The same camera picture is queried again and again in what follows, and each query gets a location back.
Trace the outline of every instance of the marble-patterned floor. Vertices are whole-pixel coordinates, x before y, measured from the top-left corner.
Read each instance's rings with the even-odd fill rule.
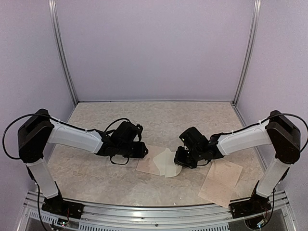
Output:
[[[176,151],[179,135],[195,126],[211,134],[241,128],[229,103],[208,102],[124,102],[79,103],[69,122],[83,128],[104,130],[115,119],[127,117],[144,127],[142,141]],[[232,199],[250,196],[263,175],[253,149],[225,157],[243,166]],[[57,145],[48,166],[63,197],[114,205],[173,206],[206,204],[198,197],[210,165],[183,168],[174,178],[135,171],[138,160],[126,166],[112,165],[108,157]]]

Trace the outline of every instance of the white cable tie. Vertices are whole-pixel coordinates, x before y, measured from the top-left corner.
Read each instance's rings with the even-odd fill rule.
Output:
[[[57,123],[58,123],[58,124],[61,122],[61,120],[59,120],[59,119],[56,118],[56,117],[53,117],[53,116],[52,116],[52,118],[55,119],[55,120],[57,120]]]

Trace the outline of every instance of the purple wall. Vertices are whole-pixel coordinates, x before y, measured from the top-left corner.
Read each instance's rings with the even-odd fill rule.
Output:
[[[73,104],[64,80],[48,1],[2,1],[0,6],[0,134],[18,116],[47,108],[67,120]],[[17,129],[6,137],[17,152]],[[33,188],[25,165],[7,158],[0,148],[0,224],[12,231],[27,190]]]
[[[81,101],[233,100],[253,0],[61,0]]]
[[[308,1],[263,0],[255,47],[239,101],[247,124],[269,115],[271,110],[293,113],[308,121]],[[292,119],[302,131],[307,131]],[[264,147],[266,163],[274,151]],[[282,183],[299,230],[308,230],[308,149],[291,167]]]

